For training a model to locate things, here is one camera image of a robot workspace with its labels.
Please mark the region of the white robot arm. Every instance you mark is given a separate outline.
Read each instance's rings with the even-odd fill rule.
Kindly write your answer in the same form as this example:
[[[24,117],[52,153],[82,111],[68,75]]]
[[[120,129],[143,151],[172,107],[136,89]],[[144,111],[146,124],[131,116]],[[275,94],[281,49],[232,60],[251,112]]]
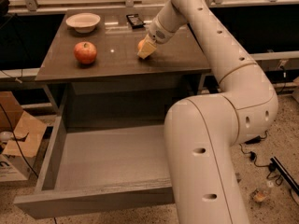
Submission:
[[[164,140],[180,224],[249,224],[230,147],[273,123],[278,97],[263,69],[209,8],[209,0],[168,0],[149,27],[139,57],[189,24],[221,90],[176,102]]]

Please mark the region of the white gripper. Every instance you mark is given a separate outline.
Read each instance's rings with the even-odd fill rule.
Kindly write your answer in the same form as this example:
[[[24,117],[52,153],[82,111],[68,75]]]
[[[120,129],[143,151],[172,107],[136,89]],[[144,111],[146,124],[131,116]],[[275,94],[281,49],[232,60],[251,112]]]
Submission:
[[[157,49],[156,43],[164,44],[168,42],[177,30],[178,28],[170,19],[157,15],[149,26],[149,37],[152,40],[144,38],[144,45],[137,55],[142,59],[146,59]]]

